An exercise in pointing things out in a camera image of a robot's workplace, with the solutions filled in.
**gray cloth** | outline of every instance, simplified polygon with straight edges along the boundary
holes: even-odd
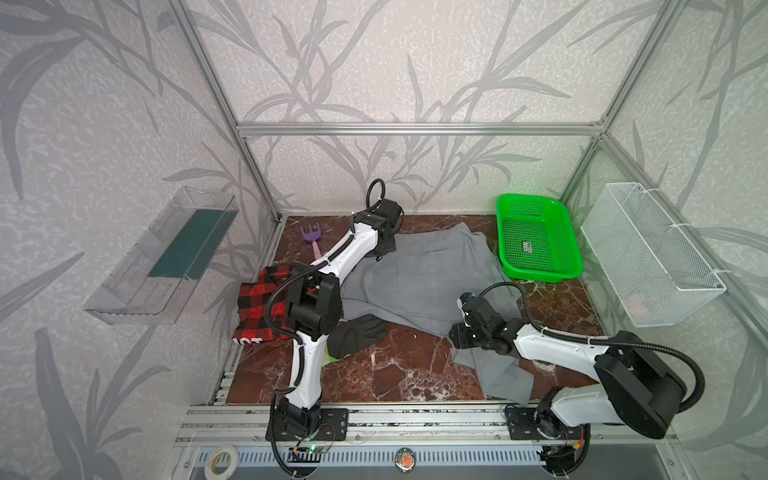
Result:
[[[395,235],[397,251],[379,262],[363,259],[342,287],[344,316],[372,314],[388,322],[448,336],[463,321],[456,300],[489,285],[509,280],[485,235],[460,223],[450,230]],[[485,298],[504,318],[520,318],[520,293],[499,287]],[[514,358],[483,349],[459,351],[460,365],[474,368],[486,395],[527,404],[533,376]]]

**leaf pattern wallpaper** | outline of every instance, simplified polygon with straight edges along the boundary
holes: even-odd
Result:
[[[156,478],[275,225],[165,2],[1,0],[0,478]],[[235,223],[173,326],[83,311],[181,186]]]
[[[662,1],[190,0],[239,121],[597,121]],[[286,212],[488,213],[562,191],[586,137],[252,137]]]
[[[767,7],[765,0],[688,2],[611,132],[762,306],[768,306]],[[569,204],[576,222],[609,181],[628,179],[598,153]],[[701,404],[673,422],[699,478],[764,478],[764,347],[722,299],[676,326],[633,327],[579,240],[582,278],[606,329],[633,330],[681,349],[707,374]]]

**green basket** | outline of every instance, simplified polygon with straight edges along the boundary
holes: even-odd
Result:
[[[568,209],[557,200],[501,195],[496,222],[498,254],[508,277],[557,283],[584,270]]]

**round sticker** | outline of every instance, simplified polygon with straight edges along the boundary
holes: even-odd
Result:
[[[410,473],[416,466],[416,454],[411,449],[400,449],[395,454],[395,466],[400,473]]]

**purple garden fork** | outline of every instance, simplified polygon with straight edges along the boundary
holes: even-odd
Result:
[[[310,231],[305,232],[304,227],[301,227],[301,237],[307,242],[312,242],[312,251],[315,253],[315,260],[318,260],[323,255],[320,254],[320,248],[317,246],[317,240],[323,236],[323,232],[320,231],[320,224],[315,223],[310,225]]]

